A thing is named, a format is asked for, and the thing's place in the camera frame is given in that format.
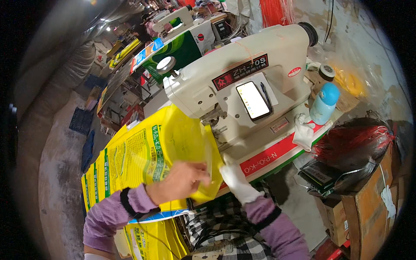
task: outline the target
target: purple sleeve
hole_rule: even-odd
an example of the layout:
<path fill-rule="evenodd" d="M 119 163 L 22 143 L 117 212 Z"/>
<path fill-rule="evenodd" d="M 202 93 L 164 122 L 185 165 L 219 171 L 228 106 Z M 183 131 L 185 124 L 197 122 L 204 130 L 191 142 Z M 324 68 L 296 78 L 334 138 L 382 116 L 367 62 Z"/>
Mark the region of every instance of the purple sleeve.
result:
<path fill-rule="evenodd" d="M 258 197 L 245 205 L 248 220 L 253 224 L 263 221 L 275 209 L 272 199 Z M 310 259 L 309 249 L 299 229 L 289 217 L 281 213 L 270 225 L 260 231 L 279 260 Z"/>
<path fill-rule="evenodd" d="M 129 190 L 129 204 L 134 211 L 148 213 L 157 206 L 147 196 L 143 184 Z M 120 202 L 120 191 L 95 204 L 87 213 L 84 224 L 84 245 L 112 253 L 116 230 L 132 220 Z"/>

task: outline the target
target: bottle cap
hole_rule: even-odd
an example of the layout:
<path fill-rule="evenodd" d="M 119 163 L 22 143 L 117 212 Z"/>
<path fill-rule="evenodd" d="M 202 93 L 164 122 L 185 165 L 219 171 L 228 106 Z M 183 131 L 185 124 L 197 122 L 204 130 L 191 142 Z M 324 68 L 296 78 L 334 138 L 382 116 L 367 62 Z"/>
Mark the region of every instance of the bottle cap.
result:
<path fill-rule="evenodd" d="M 321 64 L 319 67 L 319 75 L 326 81 L 333 81 L 335 77 L 335 70 L 328 64 Z"/>
<path fill-rule="evenodd" d="M 326 105 L 333 106 L 337 103 L 340 94 L 338 88 L 333 83 L 328 82 L 322 86 L 319 96 Z"/>

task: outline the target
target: sewing machine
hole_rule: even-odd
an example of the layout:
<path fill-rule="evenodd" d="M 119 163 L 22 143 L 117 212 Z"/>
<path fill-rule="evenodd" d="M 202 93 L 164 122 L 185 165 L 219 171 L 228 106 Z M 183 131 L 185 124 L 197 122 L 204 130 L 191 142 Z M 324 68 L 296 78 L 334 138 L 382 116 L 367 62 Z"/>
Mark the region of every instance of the sewing machine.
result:
<path fill-rule="evenodd" d="M 164 25 L 169 23 L 175 18 L 180 18 L 182 24 L 173 28 L 172 32 L 165 31 Z M 158 32 L 161 34 L 162 40 L 167 41 L 178 34 L 188 30 L 193 26 L 193 19 L 192 15 L 189 13 L 187 7 L 182 7 L 181 9 L 176 10 L 175 12 L 166 15 L 165 17 L 161 18 L 157 23 L 152 26 L 153 31 Z"/>
<path fill-rule="evenodd" d="M 157 21 L 159 21 L 160 19 L 162 19 L 163 17 L 165 17 L 165 16 L 169 15 L 170 13 L 171 13 L 171 12 L 170 12 L 169 10 L 164 10 L 164 11 L 162 11 L 162 12 L 160 12 L 160 13 L 156 14 L 156 15 L 152 18 L 152 21 L 153 21 L 153 22 L 157 22 Z"/>
<path fill-rule="evenodd" d="M 316 43 L 316 31 L 307 23 L 277 25 L 219 48 L 179 71 L 172 69 L 174 58 L 166 58 L 158 71 L 171 72 L 163 84 L 172 103 L 189 117 L 211 125 L 219 150 L 238 160 L 275 140 L 276 132 L 285 126 L 282 120 L 294 126 L 294 113 L 309 115 L 303 102 L 312 83 L 304 77 L 305 61 L 307 47 Z M 249 81 L 260 92 L 261 82 L 265 85 L 272 105 L 270 115 L 255 121 L 236 89 Z"/>

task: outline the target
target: zh-70s label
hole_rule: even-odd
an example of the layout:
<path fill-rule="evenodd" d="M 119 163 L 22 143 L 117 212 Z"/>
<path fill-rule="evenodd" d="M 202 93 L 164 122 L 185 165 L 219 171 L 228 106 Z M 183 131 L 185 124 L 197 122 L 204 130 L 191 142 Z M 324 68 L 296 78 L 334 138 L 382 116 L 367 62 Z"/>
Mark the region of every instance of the zh-70s label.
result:
<path fill-rule="evenodd" d="M 212 80 L 215 88 L 220 91 L 226 86 L 231 85 L 232 83 L 244 78 L 245 76 L 251 75 L 254 72 L 257 72 L 261 69 L 264 69 L 269 66 L 269 60 L 267 54 L 264 54 L 260 57 L 253 59 L 253 62 L 250 60 L 241 64 L 234 69 L 227 71 L 226 73 L 216 77 Z"/>

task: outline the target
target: stack of yellow bags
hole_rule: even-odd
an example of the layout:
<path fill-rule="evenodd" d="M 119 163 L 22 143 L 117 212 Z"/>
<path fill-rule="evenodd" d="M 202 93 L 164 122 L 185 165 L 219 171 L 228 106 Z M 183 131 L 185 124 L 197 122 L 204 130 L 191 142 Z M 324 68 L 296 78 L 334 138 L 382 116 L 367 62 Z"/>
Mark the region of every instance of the stack of yellow bags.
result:
<path fill-rule="evenodd" d="M 129 45 L 127 45 L 122 51 L 117 53 L 117 55 L 110 61 L 110 68 L 115 68 L 125 57 L 127 57 L 130 52 L 136 48 L 136 46 L 143 44 L 138 39 L 134 39 Z"/>
<path fill-rule="evenodd" d="M 178 260 L 189 253 L 175 220 L 124 227 L 133 260 Z"/>
<path fill-rule="evenodd" d="M 223 163 L 212 131 L 209 126 L 203 127 L 199 119 L 190 119 L 171 105 L 132 128 L 123 126 L 100 152 L 98 159 L 81 178 L 86 210 L 89 211 L 95 203 L 116 191 L 163 180 L 175 160 L 207 161 L 212 183 L 209 187 L 201 185 L 191 197 L 198 202 L 215 198 L 223 181 L 219 173 Z M 146 257 L 150 260 L 186 255 L 186 246 L 171 219 L 187 213 L 186 200 L 167 202 L 159 207 L 161 212 L 155 216 L 140 223 L 133 220 L 125 227 L 130 251 L 136 254 L 137 259 L 140 259 L 137 252 L 140 252 L 142 259 Z M 137 234 L 131 230 L 143 230 L 144 241 L 159 238 L 170 249 L 155 239 L 147 243 L 149 248 L 146 254 L 143 250 L 142 254 L 140 249 L 135 251 L 140 243 L 143 245 L 143 241 L 139 241 Z"/>

